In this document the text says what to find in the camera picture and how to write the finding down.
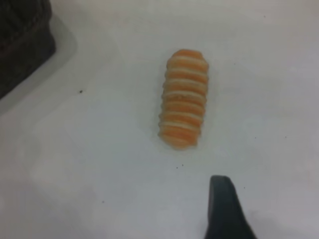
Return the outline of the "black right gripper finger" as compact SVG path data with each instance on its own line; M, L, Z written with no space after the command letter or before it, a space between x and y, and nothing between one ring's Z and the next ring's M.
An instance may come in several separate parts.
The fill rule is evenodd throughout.
M227 176L210 178L206 239L255 239L234 184Z

